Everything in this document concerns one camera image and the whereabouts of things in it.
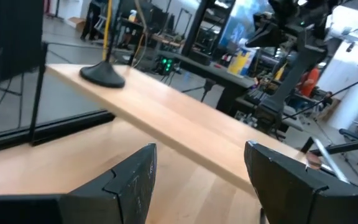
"concrete floor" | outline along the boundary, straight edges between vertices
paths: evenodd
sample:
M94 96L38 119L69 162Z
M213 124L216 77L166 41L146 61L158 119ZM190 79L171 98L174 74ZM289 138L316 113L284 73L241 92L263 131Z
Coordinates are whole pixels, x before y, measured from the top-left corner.
M80 33L72 27L53 20L44 19L44 34L43 39L51 43L68 43L76 45L94 46L89 43L84 43L80 40ZM100 49L82 49L78 47L65 47L60 45L50 44L49 53L47 55L47 63L81 63L81 64L95 64L100 62L102 51ZM156 79L161 79L161 76L151 75ZM24 96L22 107L22 121L19 124L19 98L14 95L7 94L0 105L0 131L7 131L15 129L18 126L27 126L30 124L32 107L34 104L34 93L37 81L37 73L26 73L24 75ZM177 90L186 90L198 86L203 86L204 79L191 74L183 72L182 75L174 75L172 81L170 79L167 83ZM11 90L20 90L20 77L15 77L11 83ZM214 86L207 94L204 103L215 108L223 88L221 86ZM187 93L196 99L201 99L202 90L191 91ZM92 101L86 99L82 95L77 94L73 89L61 83L54 77L47 75L44 78L44 85L42 87L42 97L40 101L39 119L38 123L53 121L56 119L67 118L90 111L100 109L99 106ZM310 126L305 126L305 131L299 132L290 128L287 132L287 139L285 143L292 147L302 147L310 136L319 138L324 145L342 144L343 137L337 130L321 124L322 129L311 122ZM351 163L358 171L358 151L349 153ZM358 177L354 171L344 162L342 156L335 156L334 158L339 166L343 169L348 178L354 183L358 184Z

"metal rod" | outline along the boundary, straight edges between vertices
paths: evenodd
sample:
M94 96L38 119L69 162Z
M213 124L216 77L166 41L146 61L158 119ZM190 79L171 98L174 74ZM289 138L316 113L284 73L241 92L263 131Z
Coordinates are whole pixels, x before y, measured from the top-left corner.
M17 128L19 128L22 125L23 91L24 91L24 73L22 73L21 80L20 80L19 121L17 122Z
M331 146L327 148L327 151L330 155L343 152L351 152L355 150L358 150L358 141L340 144L337 146ZM322 156L321 152L318 149L313 149L310 152L315 154L316 156Z
M340 170L340 168L336 165L336 163L334 162L334 160L332 159L332 157L329 155L328 151L326 150L326 148L323 146L323 143L321 143L321 141L317 138L313 138L314 143L317 145L317 148L320 150L320 152L322 153L323 157L325 158L326 162L328 163L328 165L332 168L332 170L334 171L335 175L337 176L337 178L345 183L349 183L348 179L346 178L346 176L343 174L343 172Z
M188 90L182 90L181 92L182 92L182 93L187 93L187 92L189 92L189 91L200 90L200 89L202 89L202 88L204 88L204 87L203 87L203 86L200 86L200 87L191 88L191 89L188 89Z
M29 142L30 144L34 143L35 139L35 126L37 125L37 117L38 117L38 109L40 104L41 90L42 90L42 82L44 81L44 73L46 70L45 63L47 60L47 52L48 52L48 43L42 43L42 51L39 65L39 73L37 79L37 87L35 89L35 97L34 97L34 106L32 109L32 117L30 123L29 130Z
M304 154L307 153L313 144L314 144L313 139L309 137L305 145L302 147L301 152Z
M192 14L190 14L190 13L189 13L189 15L190 15L190 18L189 18L189 20L187 21L187 25L186 25L186 29L185 29L185 33L184 33L184 35L186 35L187 28L189 28L189 24L190 24L191 18L193 17L193 15L192 15Z

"white wall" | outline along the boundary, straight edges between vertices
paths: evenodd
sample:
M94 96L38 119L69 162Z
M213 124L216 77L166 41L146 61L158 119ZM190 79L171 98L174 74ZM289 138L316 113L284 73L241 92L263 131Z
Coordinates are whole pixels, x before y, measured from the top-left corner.
M358 81L358 46L355 46L352 52L346 52L349 46L349 43L343 42L321 74L317 85L322 90L335 93ZM341 100L345 94L346 91L335 98Z
M332 16L327 21L327 27L331 27L330 33L335 36L340 36L345 27L351 27L352 30L358 28L358 10L351 9L345 6L338 6L335 8ZM352 33L358 37L358 31Z
M88 4L90 0L60 0L60 7L58 16L61 17L69 25L73 26L70 21L67 21L71 17L83 17L83 8L85 8L85 15L88 10ZM51 0L49 13L55 14L57 6L57 0Z
M82 0L82 6L81 6L81 14L80 17L81 18L86 18L86 13L88 12L88 7L89 4L91 3L92 0Z
M167 6L168 6L168 0L152 0L152 3L154 5L156 5L157 7L161 8L163 10L163 12L165 12L165 10L167 9ZM172 0L172 2L171 2L168 12L175 16L175 23L173 25L174 27L177 24L177 20L178 20L181 8L186 9L193 15L191 17L185 37L187 37L187 35L190 31L190 27L193 24L194 16L196 15L196 11L197 11L199 4L200 3L197 0ZM186 29L186 25L187 25L188 21L189 21L189 15L187 13L183 12L180 17L180 20L178 22L176 32L179 34L183 34Z
M326 78L327 83L322 83L319 86L325 84L324 88L328 88L329 85L331 85L331 89L333 86L336 88L338 88L337 86L344 88L358 81L358 46L355 46L353 51L346 55L340 53L340 56L342 56L342 59L348 59L348 61L347 63L339 62L338 66L331 68L331 75L336 76L336 79L328 80ZM352 122L358 119L358 84L350 88L341 100L341 103L331 116L328 124L336 129L348 129L352 126Z

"light wood surface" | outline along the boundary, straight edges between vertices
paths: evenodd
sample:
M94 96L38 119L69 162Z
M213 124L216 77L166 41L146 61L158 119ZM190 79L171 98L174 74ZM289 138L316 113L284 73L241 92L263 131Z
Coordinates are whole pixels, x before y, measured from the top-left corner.
M172 45L174 47L181 47L183 45L182 43L179 44L179 43L176 43L174 41L169 41L169 40L165 39L163 36L157 35L157 34L153 34L152 38L153 38L153 40L159 41L159 42L161 42L163 44L170 44L170 45Z
M49 65L55 75L116 116L158 139L236 187L254 194L244 163L244 145L255 140L294 158L297 150L254 130L136 69L115 66L126 79L123 89L83 80L83 65Z
M157 143L157 180L149 224L251 223L259 202L152 137L116 118L71 136L0 151L0 194L67 193Z

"microphone stand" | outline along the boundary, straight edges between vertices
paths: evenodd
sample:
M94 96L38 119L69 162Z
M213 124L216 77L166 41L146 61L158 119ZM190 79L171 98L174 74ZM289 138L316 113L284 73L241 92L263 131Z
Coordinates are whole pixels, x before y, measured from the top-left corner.
M109 62L111 57L113 42L114 42L114 32L112 32L110 37L106 59L98 63L97 65L81 68L80 70L81 77L83 77L85 80L88 80L91 83L104 87L109 87L109 88L124 87L125 79L122 78L120 75L118 75L118 73L114 70L114 67Z

